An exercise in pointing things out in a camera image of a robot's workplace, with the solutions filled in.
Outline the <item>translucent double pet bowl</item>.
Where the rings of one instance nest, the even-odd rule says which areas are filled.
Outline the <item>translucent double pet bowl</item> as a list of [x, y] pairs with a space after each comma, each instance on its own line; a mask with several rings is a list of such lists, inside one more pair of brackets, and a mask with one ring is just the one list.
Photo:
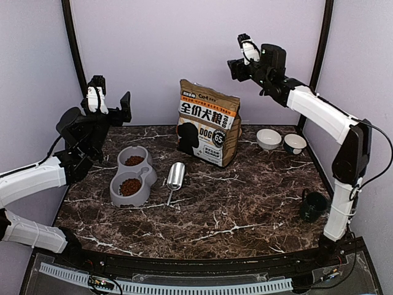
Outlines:
[[[142, 162], [128, 166], [126, 161], [132, 157], [142, 157]], [[110, 196], [112, 203], [117, 206], [132, 205], [140, 207], [145, 204], [150, 196], [152, 185], [157, 181], [157, 174], [153, 169], [152, 156], [142, 146], [130, 146], [123, 149], [117, 157], [118, 170], [110, 183]], [[124, 192], [125, 182], [136, 180], [140, 188], [135, 193]]]

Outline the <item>brown pet food bag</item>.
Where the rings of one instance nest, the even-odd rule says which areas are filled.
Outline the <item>brown pet food bag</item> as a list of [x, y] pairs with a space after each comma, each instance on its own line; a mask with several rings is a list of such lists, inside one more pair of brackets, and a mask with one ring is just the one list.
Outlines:
[[218, 167], [235, 157], [241, 133], [240, 98], [180, 80], [177, 148]]

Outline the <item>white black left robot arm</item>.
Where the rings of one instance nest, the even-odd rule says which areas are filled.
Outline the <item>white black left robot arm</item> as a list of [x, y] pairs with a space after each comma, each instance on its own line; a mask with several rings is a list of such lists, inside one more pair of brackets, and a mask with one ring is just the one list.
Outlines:
[[98, 105], [68, 109], [56, 125], [65, 149], [49, 150], [40, 162], [1, 174], [1, 241], [62, 253], [73, 268], [81, 268], [87, 255], [67, 228], [50, 227], [22, 218], [6, 207], [17, 200], [54, 187], [70, 186], [83, 180], [95, 162], [103, 161], [102, 147], [110, 127], [131, 120], [131, 94], [126, 92], [121, 107], [102, 110], [104, 94], [94, 95]]

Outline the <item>silver metal scoop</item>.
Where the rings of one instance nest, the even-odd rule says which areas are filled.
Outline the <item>silver metal scoop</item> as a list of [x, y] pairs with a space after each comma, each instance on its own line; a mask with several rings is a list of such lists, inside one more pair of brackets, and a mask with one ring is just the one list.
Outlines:
[[169, 206], [171, 197], [174, 191], [179, 190], [182, 187], [183, 179], [185, 175], [185, 164], [182, 162], [174, 163], [168, 174], [166, 186], [170, 190], [167, 205]]

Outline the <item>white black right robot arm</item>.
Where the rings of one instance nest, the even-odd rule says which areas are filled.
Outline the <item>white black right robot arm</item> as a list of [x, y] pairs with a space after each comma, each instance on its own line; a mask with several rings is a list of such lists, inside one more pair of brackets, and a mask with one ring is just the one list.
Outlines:
[[285, 108], [305, 116], [339, 147], [332, 162], [333, 200], [323, 236], [333, 242], [344, 237], [355, 214], [355, 202], [369, 183], [365, 174], [371, 157], [372, 132], [378, 127], [367, 119], [343, 111], [310, 86], [286, 76], [286, 51], [277, 45], [257, 47], [246, 34], [238, 37], [243, 57], [229, 60], [232, 79], [252, 80], [261, 96], [268, 96]]

